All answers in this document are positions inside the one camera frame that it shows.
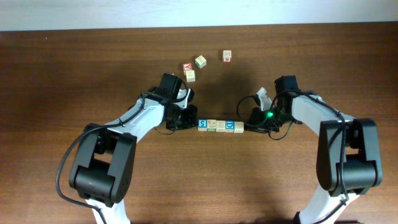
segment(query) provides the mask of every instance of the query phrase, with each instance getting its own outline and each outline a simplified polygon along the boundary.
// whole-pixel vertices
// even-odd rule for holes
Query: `cube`
[[[184,75],[187,77],[187,82],[195,81],[195,71],[194,70],[184,71]]]
[[[225,132],[233,133],[235,130],[234,121],[225,121]]]
[[[195,65],[197,65],[199,69],[203,68],[206,65],[206,63],[207,61],[202,55],[195,59]]]
[[[244,131],[244,124],[243,122],[235,122],[235,131],[234,133],[243,133]]]
[[[182,64],[182,70],[183,70],[183,71],[192,70],[192,64],[191,64],[191,63],[184,63],[184,64]]]
[[[216,120],[207,120],[207,131],[216,131]]]
[[[206,119],[198,120],[198,131],[207,131],[207,120]]]
[[[232,51],[223,50],[223,62],[231,62],[231,59],[232,59]]]
[[[225,121],[216,122],[216,132],[225,132]]]

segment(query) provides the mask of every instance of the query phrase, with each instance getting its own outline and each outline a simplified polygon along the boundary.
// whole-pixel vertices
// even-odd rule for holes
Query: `white wall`
[[[0,0],[0,30],[398,21],[398,0]]]

